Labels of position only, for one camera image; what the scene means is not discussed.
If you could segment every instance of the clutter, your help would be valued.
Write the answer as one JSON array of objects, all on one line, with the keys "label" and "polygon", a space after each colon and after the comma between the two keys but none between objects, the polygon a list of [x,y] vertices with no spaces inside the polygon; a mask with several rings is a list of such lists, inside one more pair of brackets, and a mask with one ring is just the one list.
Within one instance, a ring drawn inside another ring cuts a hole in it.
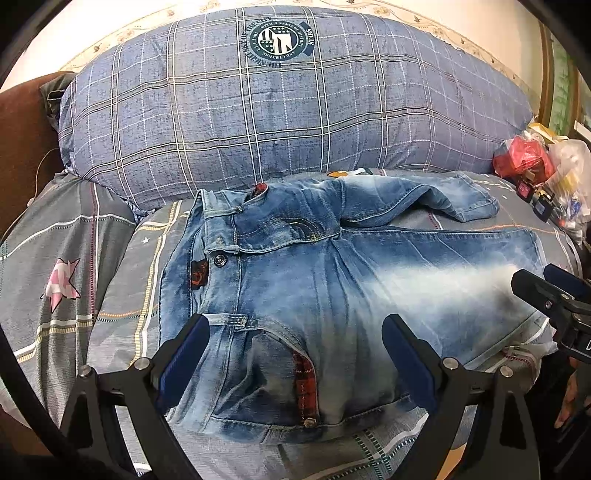
[{"label": "clutter", "polygon": [[534,196],[535,193],[535,186],[533,185],[533,181],[535,179],[535,174],[529,170],[526,170],[523,174],[523,177],[519,180],[517,184],[517,188],[515,189],[517,196],[522,199],[524,202],[529,203]]},{"label": "clutter", "polygon": [[550,160],[556,172],[544,188],[556,196],[554,222],[567,232],[584,230],[591,220],[591,153],[581,140],[550,145]]},{"label": "clutter", "polygon": [[554,205],[552,204],[553,200],[554,193],[552,195],[548,195],[546,192],[542,190],[540,192],[540,195],[532,204],[534,207],[535,215],[543,222],[547,222],[550,216],[552,215],[552,211],[554,210]]},{"label": "clutter", "polygon": [[539,135],[544,140],[546,145],[554,145],[569,138],[565,135],[558,135],[556,132],[541,123],[533,122],[527,126],[527,132],[532,135]]},{"label": "clutter", "polygon": [[495,173],[504,179],[518,177],[526,170],[534,174],[533,185],[544,183],[554,174],[545,145],[527,131],[503,142],[492,159]]}]

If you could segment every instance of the wall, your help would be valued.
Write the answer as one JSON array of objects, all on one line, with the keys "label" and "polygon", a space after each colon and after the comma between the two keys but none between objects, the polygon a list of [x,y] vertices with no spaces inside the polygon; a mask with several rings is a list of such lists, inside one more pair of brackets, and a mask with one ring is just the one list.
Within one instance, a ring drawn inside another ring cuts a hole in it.
[{"label": "wall", "polygon": [[[307,0],[277,3],[293,2],[308,3]],[[71,60],[80,52],[118,30],[123,34],[112,35],[114,41],[124,40],[126,35],[141,33],[163,22],[196,15],[201,11],[231,8],[240,3],[241,0],[73,0],[31,43],[2,90],[55,72],[65,65],[71,66]],[[276,4],[270,1],[256,3]],[[330,0],[330,5],[325,6],[340,7],[341,3],[342,8],[352,10],[358,5],[362,7],[371,3],[394,7],[391,11],[416,12],[425,19],[457,32],[515,73],[529,87],[527,93],[532,107],[537,109],[542,72],[540,29],[538,21],[517,0],[379,0],[377,3],[374,0],[353,0],[353,3]],[[143,18],[157,11],[161,12]]]}]

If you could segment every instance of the denim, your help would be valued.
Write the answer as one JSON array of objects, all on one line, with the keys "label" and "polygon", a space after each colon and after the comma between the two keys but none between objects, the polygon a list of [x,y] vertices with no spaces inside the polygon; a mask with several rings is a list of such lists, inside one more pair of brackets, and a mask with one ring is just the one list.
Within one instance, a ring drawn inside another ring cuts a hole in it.
[{"label": "denim", "polygon": [[[439,355],[468,367],[539,320],[510,286],[516,270],[545,266],[533,231],[389,225],[416,205],[456,222],[499,209],[463,173],[279,181],[254,197],[201,190],[163,271],[160,340],[194,312],[208,317],[211,336],[171,425],[251,443],[352,434],[414,408],[382,344],[385,316],[399,313]],[[204,257],[207,284],[191,290],[191,261]],[[311,365],[311,424],[295,355]]]}]

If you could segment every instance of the brown sofa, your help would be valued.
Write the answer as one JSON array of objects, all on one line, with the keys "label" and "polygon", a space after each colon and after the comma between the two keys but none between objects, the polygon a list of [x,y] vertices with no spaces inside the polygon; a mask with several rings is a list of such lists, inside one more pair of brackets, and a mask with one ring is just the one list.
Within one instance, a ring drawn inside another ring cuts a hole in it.
[{"label": "brown sofa", "polygon": [[[64,72],[50,73],[0,93],[0,235],[35,194],[35,173],[43,156],[57,148],[57,132],[47,121],[39,87]],[[38,191],[63,170],[58,150],[39,169]]]}]

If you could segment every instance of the black clamp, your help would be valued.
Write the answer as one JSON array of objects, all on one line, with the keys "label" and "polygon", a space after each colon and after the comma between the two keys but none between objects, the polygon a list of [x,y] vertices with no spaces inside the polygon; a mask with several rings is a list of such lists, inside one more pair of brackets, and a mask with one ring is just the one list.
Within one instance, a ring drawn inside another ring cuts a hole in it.
[{"label": "black clamp", "polygon": [[591,284],[556,265],[544,278],[519,270],[511,280],[513,293],[550,318],[554,341],[564,353],[591,364]]},{"label": "black clamp", "polygon": [[209,322],[195,314],[153,358],[139,358],[127,370],[99,375],[83,365],[60,430],[82,455],[102,461],[121,478],[137,479],[115,411],[127,406],[153,475],[201,480],[163,415],[180,401],[208,341]]},{"label": "black clamp", "polygon": [[435,480],[466,406],[475,404],[478,408],[466,450],[447,478],[539,480],[534,430],[511,368],[477,372],[466,370],[455,358],[441,359],[397,314],[384,320],[382,339],[411,398],[429,413],[390,480]]}]

